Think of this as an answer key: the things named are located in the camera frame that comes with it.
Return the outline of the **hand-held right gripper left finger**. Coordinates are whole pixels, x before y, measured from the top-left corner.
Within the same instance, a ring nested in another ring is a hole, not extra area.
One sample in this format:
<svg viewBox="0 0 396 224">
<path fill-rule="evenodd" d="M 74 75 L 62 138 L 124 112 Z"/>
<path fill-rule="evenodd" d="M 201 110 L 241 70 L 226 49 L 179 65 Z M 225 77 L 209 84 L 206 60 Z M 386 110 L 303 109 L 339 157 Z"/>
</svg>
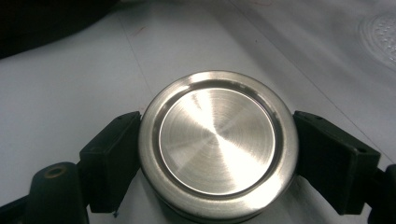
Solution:
<svg viewBox="0 0 396 224">
<path fill-rule="evenodd" d="M 93 213 L 112 213 L 120 204 L 137 173 L 138 111 L 116 117 L 80 152 L 86 203 Z"/>
</svg>

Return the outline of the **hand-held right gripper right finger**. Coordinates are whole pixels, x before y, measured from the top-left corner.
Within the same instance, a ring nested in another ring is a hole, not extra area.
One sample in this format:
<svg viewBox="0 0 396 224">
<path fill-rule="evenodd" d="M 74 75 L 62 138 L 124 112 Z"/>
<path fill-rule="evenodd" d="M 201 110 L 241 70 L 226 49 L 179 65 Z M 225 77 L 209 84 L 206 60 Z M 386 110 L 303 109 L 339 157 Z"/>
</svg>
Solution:
<svg viewBox="0 0 396 224">
<path fill-rule="evenodd" d="M 358 215 L 380 153 L 326 119 L 296 111 L 299 137 L 297 173 L 340 215 Z"/>
</svg>

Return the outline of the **clear glass jar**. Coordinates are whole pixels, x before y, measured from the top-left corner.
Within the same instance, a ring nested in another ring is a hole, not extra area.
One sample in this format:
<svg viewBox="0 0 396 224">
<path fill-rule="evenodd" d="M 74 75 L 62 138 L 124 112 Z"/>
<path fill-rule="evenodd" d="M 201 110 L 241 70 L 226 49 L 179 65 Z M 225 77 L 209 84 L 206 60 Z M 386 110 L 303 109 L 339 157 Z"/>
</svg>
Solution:
<svg viewBox="0 0 396 224">
<path fill-rule="evenodd" d="M 369 54 L 396 71 L 396 12 L 385 11 L 363 19 L 358 31 Z"/>
</svg>

